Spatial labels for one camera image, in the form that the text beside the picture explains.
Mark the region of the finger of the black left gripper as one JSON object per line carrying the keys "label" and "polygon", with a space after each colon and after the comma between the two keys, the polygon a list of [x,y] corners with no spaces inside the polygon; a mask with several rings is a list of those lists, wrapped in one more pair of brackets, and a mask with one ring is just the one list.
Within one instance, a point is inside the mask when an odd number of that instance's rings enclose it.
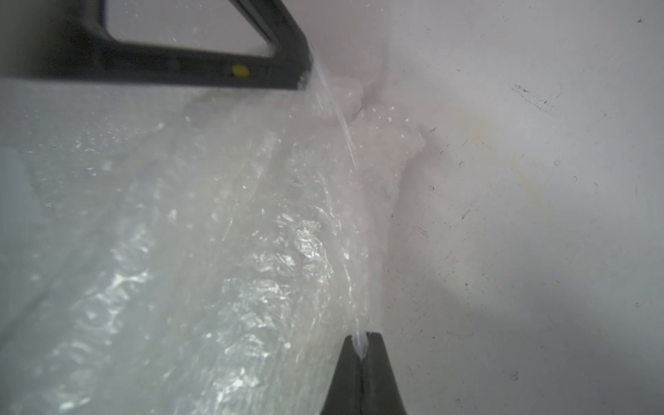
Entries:
{"label": "finger of the black left gripper", "polygon": [[1,76],[104,84],[299,89],[311,73],[311,50],[284,3],[235,1],[233,7],[271,46],[271,55],[125,43],[108,32],[103,1],[3,1]]}

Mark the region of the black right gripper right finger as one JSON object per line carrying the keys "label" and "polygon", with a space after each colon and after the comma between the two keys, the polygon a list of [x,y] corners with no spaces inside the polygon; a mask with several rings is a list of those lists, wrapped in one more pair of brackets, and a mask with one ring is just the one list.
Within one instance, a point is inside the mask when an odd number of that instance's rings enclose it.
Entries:
{"label": "black right gripper right finger", "polygon": [[361,414],[407,415],[383,336],[368,332],[367,337],[367,352],[361,359]]}

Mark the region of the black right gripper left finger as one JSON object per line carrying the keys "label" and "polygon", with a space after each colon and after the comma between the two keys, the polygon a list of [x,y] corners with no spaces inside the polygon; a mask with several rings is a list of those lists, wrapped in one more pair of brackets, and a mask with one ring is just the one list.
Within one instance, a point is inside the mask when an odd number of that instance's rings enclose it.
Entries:
{"label": "black right gripper left finger", "polygon": [[362,365],[351,335],[344,339],[321,415],[360,415]]}

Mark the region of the clear vase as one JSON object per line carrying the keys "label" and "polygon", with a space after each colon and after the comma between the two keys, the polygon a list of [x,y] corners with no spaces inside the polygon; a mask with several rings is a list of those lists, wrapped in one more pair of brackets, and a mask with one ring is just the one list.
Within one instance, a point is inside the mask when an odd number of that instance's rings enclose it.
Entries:
{"label": "clear vase", "polygon": [[424,140],[361,82],[1,83],[1,411],[317,414]]}

